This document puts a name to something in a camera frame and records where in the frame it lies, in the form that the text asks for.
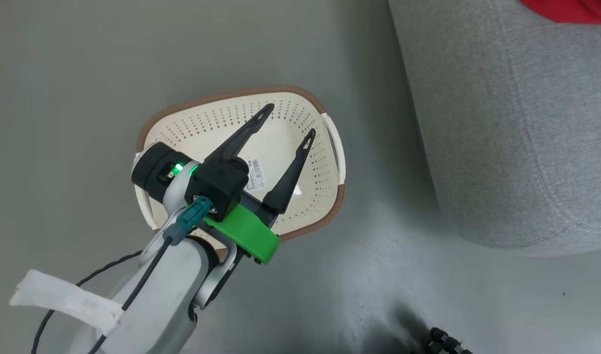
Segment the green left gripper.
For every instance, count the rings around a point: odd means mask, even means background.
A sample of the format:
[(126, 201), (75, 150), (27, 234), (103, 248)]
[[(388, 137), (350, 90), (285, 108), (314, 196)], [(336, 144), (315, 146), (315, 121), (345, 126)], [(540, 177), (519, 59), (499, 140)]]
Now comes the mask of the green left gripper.
[[(260, 131), (267, 118), (271, 115), (275, 104), (268, 103), (254, 116), (236, 130), (224, 143), (217, 147), (204, 159), (204, 164), (224, 163), (236, 158), (251, 136)], [(294, 159), (262, 201), (262, 206), (276, 214), (283, 214), (289, 206), (291, 197), (303, 166), (316, 137), (316, 130), (311, 128), (295, 151)], [(246, 251), (253, 259), (261, 264), (269, 264), (280, 244), (279, 237), (255, 215), (261, 202), (248, 193), (240, 195), (239, 204), (218, 222), (207, 216), (201, 222), (201, 230), (223, 244), (227, 249), (235, 245)]]

